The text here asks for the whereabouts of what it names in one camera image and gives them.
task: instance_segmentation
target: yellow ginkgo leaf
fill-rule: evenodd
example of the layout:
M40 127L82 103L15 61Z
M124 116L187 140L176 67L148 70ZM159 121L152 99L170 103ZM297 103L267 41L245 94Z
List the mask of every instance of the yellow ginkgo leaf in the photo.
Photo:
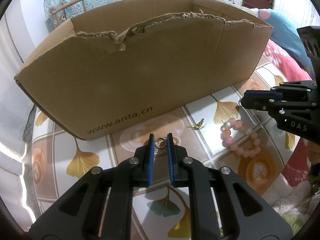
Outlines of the yellow ginkgo leaf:
M36 122L35 122L35 125L36 125L36 126L40 126L40 125L43 124L44 121L47 120L47 119L48 119L48 117L47 117L44 113L41 112L41 113L39 114Z
M191 238L190 208L185 206L183 217L168 232L170 238Z
M286 149L292 149L295 143L296 136L292 133L285 132L284 146Z
M281 82L283 82L284 80L283 80L283 77L282 76L277 76L277 75L275 75L275 83L276 83L276 86L279 86L279 84L281 83Z
M92 152L83 152L79 149L78 142L76 141L76 155L67 167L67 174L79 179L86 174L91 168L97 166L100 162L99 155Z
M238 111L236 106L238 105L235 102L220 102L215 97L214 100L217 102L217 109L213 117L213 122L215 124L223 124L228 121L231 117L234 119L238 118Z

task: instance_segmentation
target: silver screw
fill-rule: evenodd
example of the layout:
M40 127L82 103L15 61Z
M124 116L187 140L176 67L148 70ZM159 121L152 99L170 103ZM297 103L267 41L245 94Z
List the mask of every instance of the silver screw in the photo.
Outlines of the silver screw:
M91 173L92 174L99 174L100 172L101 172L101 168L100 167L93 167L92 169L91 169Z
M223 174L228 175L228 174L230 174L231 170L230 170L230 168L228 168L228 167L222 167L222 168L221 168L221 172L222 172Z
M137 164L139 162L139 159L137 157L131 157L129 159L129 163L131 164Z
M190 157L184 157L183 162L186 164L190 164L190 163L193 163L193 159Z

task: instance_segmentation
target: green ginkgo leaf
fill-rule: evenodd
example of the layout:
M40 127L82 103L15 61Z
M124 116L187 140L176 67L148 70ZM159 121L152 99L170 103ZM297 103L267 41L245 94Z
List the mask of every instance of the green ginkgo leaf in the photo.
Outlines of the green ginkgo leaf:
M180 213L180 208L169 199L169 189L166 197L151 201L147 206L158 216L170 217Z

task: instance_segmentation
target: white curtain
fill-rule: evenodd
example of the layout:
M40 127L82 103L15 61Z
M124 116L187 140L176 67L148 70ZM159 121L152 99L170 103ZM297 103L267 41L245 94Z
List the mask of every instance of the white curtain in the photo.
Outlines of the white curtain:
M274 10L283 12L298 27L320 26L320 16L310 0L275 0Z
M35 218L26 205L21 159L25 153L22 136L33 103L13 80L21 65L4 16L0 20L0 196L14 219L28 231Z

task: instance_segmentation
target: hand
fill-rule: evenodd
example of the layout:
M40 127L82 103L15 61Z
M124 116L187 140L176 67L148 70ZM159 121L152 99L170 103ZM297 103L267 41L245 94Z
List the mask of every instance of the hand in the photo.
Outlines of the hand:
M307 155L312 164L320 163L320 145L308 141Z

